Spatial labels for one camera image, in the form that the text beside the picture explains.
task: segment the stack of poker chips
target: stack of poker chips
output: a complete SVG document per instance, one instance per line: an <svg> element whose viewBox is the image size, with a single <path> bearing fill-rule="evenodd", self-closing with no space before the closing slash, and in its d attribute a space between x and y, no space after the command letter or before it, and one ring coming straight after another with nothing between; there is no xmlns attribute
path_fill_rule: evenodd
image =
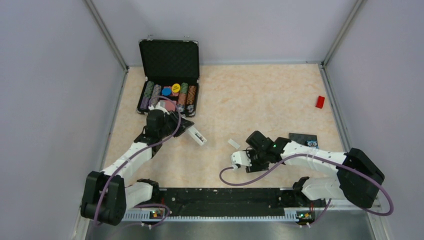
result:
<svg viewBox="0 0 424 240"><path fill-rule="evenodd" d="M194 116L195 112L195 97L196 97L196 86L190 86L187 94L187 112L189 116Z"/></svg>
<svg viewBox="0 0 424 240"><path fill-rule="evenodd" d="M179 91L178 102L176 106L180 112L184 112L184 106L186 105L187 92L189 91L189 85L186 82L181 84L181 90Z"/></svg>
<svg viewBox="0 0 424 240"><path fill-rule="evenodd" d="M159 97L157 97L157 96L159 96L161 94L161 90L162 90L161 85L157 85L156 84L153 87L153 92L151 94L151 105L153 107L155 107L158 104L158 102L159 102Z"/></svg>
<svg viewBox="0 0 424 240"><path fill-rule="evenodd" d="M143 110L148 109L149 99L152 97L152 92L155 84L152 81L148 81L144 90L143 98L141 100L140 108Z"/></svg>

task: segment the yellow poker chip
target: yellow poker chip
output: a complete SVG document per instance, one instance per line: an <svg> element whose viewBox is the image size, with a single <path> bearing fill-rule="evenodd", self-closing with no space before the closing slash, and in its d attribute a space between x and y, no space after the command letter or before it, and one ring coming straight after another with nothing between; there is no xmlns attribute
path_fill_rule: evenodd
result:
<svg viewBox="0 0 424 240"><path fill-rule="evenodd" d="M173 93L179 93L181 89L181 86L178 83L175 83L174 85L172 85L172 92Z"/></svg>

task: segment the small white block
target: small white block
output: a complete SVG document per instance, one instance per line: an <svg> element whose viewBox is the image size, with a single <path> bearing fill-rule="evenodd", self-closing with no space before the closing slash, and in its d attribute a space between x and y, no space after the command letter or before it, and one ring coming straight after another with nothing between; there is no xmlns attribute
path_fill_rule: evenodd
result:
<svg viewBox="0 0 424 240"><path fill-rule="evenodd" d="M228 140L228 143L231 144L231 146L233 146L236 150L240 148L240 145L236 141L234 141L232 138Z"/></svg>

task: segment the metal pole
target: metal pole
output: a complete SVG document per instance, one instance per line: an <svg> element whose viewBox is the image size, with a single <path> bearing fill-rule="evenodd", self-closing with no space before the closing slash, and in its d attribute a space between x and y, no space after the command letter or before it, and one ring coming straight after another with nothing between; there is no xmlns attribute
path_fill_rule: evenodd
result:
<svg viewBox="0 0 424 240"><path fill-rule="evenodd" d="M118 60L121 67L124 69L124 71L128 70L128 65L125 63L124 57L122 56L121 52L119 51L117 45L115 44L111 34L109 33L108 29L106 28L105 22L103 22L102 17L100 17L99 11L97 11L96 6L94 5L92 0L82 0L85 5L88 8L88 11L93 16L97 26L99 27L101 33L103 34L107 44L109 45L110 49L113 52L113 55Z"/></svg>
<svg viewBox="0 0 424 240"><path fill-rule="evenodd" d="M349 16L347 17L346 21L343 24L343 27L341 27L340 32L338 33L337 37L335 38L334 42L332 43L330 50L328 51L327 55L324 58L324 61L322 62L322 65L326 67L330 60L332 59L334 53L336 52L337 48L339 47L340 43L342 42L344 36L348 32L349 28L352 25L352 22L355 20L356 16L362 9L362 7L365 5L367 0L357 0L355 5L353 6L352 11L350 11Z"/></svg>

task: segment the blue poker chip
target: blue poker chip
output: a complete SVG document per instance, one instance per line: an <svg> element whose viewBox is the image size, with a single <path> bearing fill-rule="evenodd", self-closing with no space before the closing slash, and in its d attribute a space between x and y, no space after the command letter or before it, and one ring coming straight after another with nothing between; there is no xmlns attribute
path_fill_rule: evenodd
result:
<svg viewBox="0 0 424 240"><path fill-rule="evenodd" d="M171 88L164 88L164 89L162 89L162 95L163 96L169 96L169 95L171 95Z"/></svg>

